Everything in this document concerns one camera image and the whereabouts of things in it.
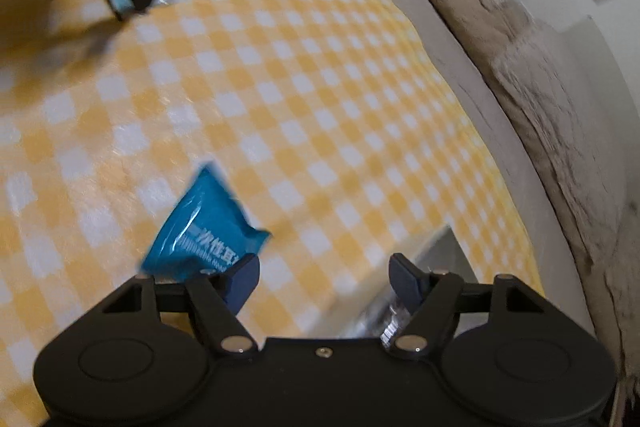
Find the blue packet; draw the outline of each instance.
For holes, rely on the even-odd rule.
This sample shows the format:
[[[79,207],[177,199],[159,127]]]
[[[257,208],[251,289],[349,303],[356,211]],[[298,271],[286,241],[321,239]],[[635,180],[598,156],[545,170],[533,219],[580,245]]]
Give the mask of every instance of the blue packet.
[[[205,165],[160,229],[142,270],[178,282],[224,272],[257,254],[270,235],[249,225],[214,168]]]

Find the beige sheet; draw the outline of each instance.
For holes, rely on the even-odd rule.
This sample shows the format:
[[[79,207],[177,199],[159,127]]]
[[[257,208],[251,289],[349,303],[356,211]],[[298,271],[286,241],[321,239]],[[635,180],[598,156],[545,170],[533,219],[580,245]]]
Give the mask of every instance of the beige sheet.
[[[547,298],[593,333],[580,279],[556,214],[511,123],[428,0],[393,0],[409,17],[494,156],[527,227]]]

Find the checkered tablecloth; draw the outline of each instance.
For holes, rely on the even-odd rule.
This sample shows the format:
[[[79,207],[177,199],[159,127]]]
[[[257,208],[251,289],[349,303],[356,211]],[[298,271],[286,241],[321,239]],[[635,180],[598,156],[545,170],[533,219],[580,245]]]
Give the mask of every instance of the checkered tablecloth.
[[[308,331],[408,235],[540,289],[491,158],[390,0],[0,0],[0,425],[38,350],[129,278],[201,163],[273,238],[241,312]]]

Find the yellow and white checkered cloth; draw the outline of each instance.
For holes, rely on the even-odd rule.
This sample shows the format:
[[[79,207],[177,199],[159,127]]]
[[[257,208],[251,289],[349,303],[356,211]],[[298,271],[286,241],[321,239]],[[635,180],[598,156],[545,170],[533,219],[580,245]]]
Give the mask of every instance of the yellow and white checkered cloth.
[[[478,278],[540,289],[498,169],[390,0],[0,0],[0,425],[38,350],[129,278],[204,161],[273,238],[241,319],[308,331],[449,223]]]

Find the metal pin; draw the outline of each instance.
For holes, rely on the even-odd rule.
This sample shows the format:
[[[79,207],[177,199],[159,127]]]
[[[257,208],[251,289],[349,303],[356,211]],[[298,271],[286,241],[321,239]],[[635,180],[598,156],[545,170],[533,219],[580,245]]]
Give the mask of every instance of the metal pin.
[[[403,335],[396,339],[396,347],[398,349],[411,351],[413,353],[420,353],[428,344],[427,339],[419,335]]]
[[[321,359],[328,359],[333,353],[334,350],[331,347],[318,347],[316,349],[316,355]]]
[[[223,339],[220,346],[229,353],[244,353],[254,347],[254,343],[248,337],[242,335],[231,335]]]

